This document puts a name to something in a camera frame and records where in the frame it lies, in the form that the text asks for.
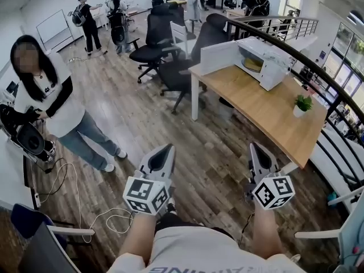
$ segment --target white chair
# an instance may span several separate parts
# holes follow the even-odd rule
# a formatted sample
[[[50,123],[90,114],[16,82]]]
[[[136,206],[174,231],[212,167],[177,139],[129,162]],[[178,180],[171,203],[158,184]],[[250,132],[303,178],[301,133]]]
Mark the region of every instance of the white chair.
[[[187,30],[184,26],[180,26],[171,22],[171,30],[173,36],[173,42],[176,47],[179,47],[186,54],[186,59],[190,58],[193,47],[195,46],[197,39],[187,40]],[[182,40],[181,43],[177,43],[176,39]]]
[[[340,262],[342,264],[353,266],[355,265],[358,257],[363,251],[363,244],[361,243],[364,234],[364,193],[362,193],[364,187],[360,187],[355,191],[352,191],[348,195],[339,197],[335,200],[329,201],[328,205],[334,205],[341,201],[353,198],[359,194],[359,200],[353,204],[355,207],[351,211],[350,215],[341,226],[336,230],[326,231],[300,231],[295,233],[295,238],[299,239],[327,239],[337,238],[340,247]],[[359,253],[353,254],[353,249],[359,247]]]

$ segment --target wooden tabletop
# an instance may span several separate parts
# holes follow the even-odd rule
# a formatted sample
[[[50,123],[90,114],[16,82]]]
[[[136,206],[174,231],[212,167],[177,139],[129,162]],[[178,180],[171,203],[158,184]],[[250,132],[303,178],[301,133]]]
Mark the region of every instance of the wooden tabletop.
[[[327,114],[316,99],[301,118],[293,115],[295,98],[304,90],[291,76],[269,92],[242,69],[231,66],[202,76],[200,65],[189,69],[265,133],[294,163],[304,168]]]
[[[187,0],[169,0],[168,3],[176,2],[177,4],[186,4]]]
[[[228,9],[226,10],[227,13],[234,16],[244,17],[245,16],[245,9]]]

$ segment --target ceiling light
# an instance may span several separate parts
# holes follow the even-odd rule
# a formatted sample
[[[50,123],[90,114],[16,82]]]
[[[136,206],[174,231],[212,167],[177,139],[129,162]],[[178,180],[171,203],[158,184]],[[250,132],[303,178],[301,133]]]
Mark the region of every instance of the ceiling light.
[[[363,16],[356,10],[352,10],[350,15],[361,25],[364,25]]]
[[[346,17],[348,20],[350,20],[353,24],[357,25],[357,22],[355,21],[355,18],[352,17],[351,14],[348,15],[348,17]]]

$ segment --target metal railing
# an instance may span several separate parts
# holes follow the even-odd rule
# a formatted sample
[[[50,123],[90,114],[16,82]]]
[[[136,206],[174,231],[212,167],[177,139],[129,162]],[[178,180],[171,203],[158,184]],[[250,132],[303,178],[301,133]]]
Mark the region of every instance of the metal railing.
[[[229,36],[230,40],[231,39],[237,40],[237,39],[240,39],[242,37],[246,37],[246,35],[244,35],[244,33],[247,33],[249,35],[258,37],[260,40],[263,40],[266,43],[275,45],[276,47],[282,49],[284,52],[291,55],[292,58],[297,59],[297,61],[301,62],[303,65],[308,67],[311,70],[311,72],[317,74],[320,79],[325,81],[330,87],[332,87],[337,92],[337,94],[338,94],[337,98],[332,102],[331,100],[329,100],[325,96],[325,94],[324,94],[324,92],[322,90],[319,90],[320,87],[318,87],[317,85],[312,83],[311,79],[307,79],[307,78],[301,76],[300,74],[298,74],[297,72],[295,72],[293,69],[291,69],[291,73],[292,73],[292,75],[294,77],[296,77],[298,80],[300,80],[303,84],[309,86],[327,104],[327,107],[328,107],[328,114],[326,116],[327,124],[329,126],[331,126],[332,129],[343,140],[343,142],[348,147],[349,151],[352,153],[355,160],[358,162],[358,164],[359,164],[359,166],[361,168],[361,172],[364,175],[364,164],[362,163],[359,156],[357,155],[357,153],[354,151],[354,149],[350,145],[349,140],[344,137],[342,132],[339,131],[339,129],[335,126],[335,124],[330,119],[330,116],[333,113],[336,113],[337,116],[347,124],[349,130],[355,136],[358,144],[361,145],[364,148],[364,143],[362,142],[359,134],[355,131],[353,126],[346,119],[345,115],[338,110],[338,106],[342,102],[345,105],[350,106],[352,112],[354,112],[356,114],[356,116],[359,118],[359,121],[361,123],[364,123],[364,114],[363,114],[363,112],[358,107],[358,105],[353,101],[353,99],[344,91],[344,89],[342,87],[340,87],[323,69],[321,69],[316,63],[311,61],[309,58],[304,56],[301,52],[295,50],[293,47],[291,47],[290,45],[285,43],[285,41],[288,40],[288,36],[289,36],[288,33],[287,34],[285,33],[284,34],[285,37],[283,37],[283,35],[280,35],[280,36],[275,35],[276,33],[282,33],[282,31],[279,31],[279,30],[278,31],[277,30],[271,31],[272,27],[276,27],[276,25],[273,24],[272,21],[277,19],[277,18],[279,18],[281,20],[282,19],[287,19],[287,17],[281,17],[281,16],[275,16],[275,17],[268,16],[268,17],[265,17],[264,25],[262,27],[259,27],[259,29],[255,28],[252,25],[249,25],[247,23],[248,22],[259,21],[259,20],[261,20],[260,17],[229,19],[229,21],[227,22],[227,35]],[[303,25],[307,25],[307,26],[310,25],[311,22],[313,22],[312,26],[306,27],[306,28],[303,27]],[[301,18],[300,22],[296,23],[296,27],[294,28],[294,30],[292,30],[293,31],[292,32],[293,36],[290,37],[289,39],[297,39],[300,36],[305,36],[305,35],[308,35],[308,34],[315,33],[317,23],[318,23],[317,20]],[[357,189],[358,187],[363,186],[362,183],[361,183],[361,180],[360,180],[360,178],[358,177],[358,174],[357,174],[358,170],[356,172],[355,169],[350,164],[350,162],[348,161],[348,156],[349,155],[344,155],[344,153],[340,150],[340,148],[335,144],[335,142],[330,138],[330,136],[324,130],[322,130],[321,133],[325,137],[325,139],[330,143],[330,145],[332,145],[332,147],[335,149],[335,151],[339,154],[339,156],[342,158],[344,163],[347,165],[350,172],[353,174],[353,177],[352,177],[352,176],[347,175],[346,173],[344,173],[343,167],[340,167],[336,163],[334,157],[323,146],[322,142],[320,142],[319,140],[317,141],[317,145],[322,149],[322,151],[327,155],[329,160],[337,168],[338,173],[343,177],[345,183],[348,185],[348,188],[351,191],[353,191],[353,190]]]
[[[298,39],[299,37],[314,34],[316,32],[318,20],[313,18],[301,18],[293,16],[247,16],[244,18],[234,19],[241,23],[250,23],[252,25],[262,22],[262,27],[257,29],[266,32],[272,36],[277,37],[279,40],[286,41],[291,39]],[[238,38],[243,37],[245,30],[241,28],[240,32],[234,33]]]

